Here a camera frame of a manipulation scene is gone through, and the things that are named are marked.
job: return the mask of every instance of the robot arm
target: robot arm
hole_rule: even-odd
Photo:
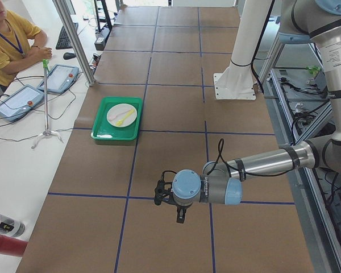
[[[250,177],[277,176],[302,167],[326,167],[341,173],[341,0],[338,4],[334,2],[284,0],[280,32],[291,37],[309,34],[319,47],[336,131],[332,135],[309,139],[296,146],[228,162],[222,158],[223,143],[220,142],[217,161],[208,162],[201,175],[185,169],[167,183],[163,173],[155,189],[154,201],[156,205],[161,202],[175,205],[177,222],[184,222],[187,208],[195,201],[239,204],[242,181]]]

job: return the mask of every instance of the transparent bottle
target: transparent bottle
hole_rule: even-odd
[[[23,223],[0,214],[0,234],[18,237],[23,234],[24,230]]]

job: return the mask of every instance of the white plate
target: white plate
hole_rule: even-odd
[[[132,112],[132,114],[128,116],[120,126],[117,126],[116,123],[126,117],[128,112],[132,109],[134,110],[134,112]],[[122,128],[132,124],[136,120],[137,116],[138,112],[136,111],[136,108],[134,106],[130,104],[117,104],[110,108],[110,110],[107,112],[106,118],[109,124],[118,128]]]

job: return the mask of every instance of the computer mouse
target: computer mouse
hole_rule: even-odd
[[[72,59],[75,57],[76,57],[76,54],[73,52],[66,52],[63,54],[63,59],[65,59],[65,60],[69,60],[69,59]]]

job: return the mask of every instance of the red cylinder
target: red cylinder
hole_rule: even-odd
[[[28,242],[0,234],[0,254],[22,257]]]

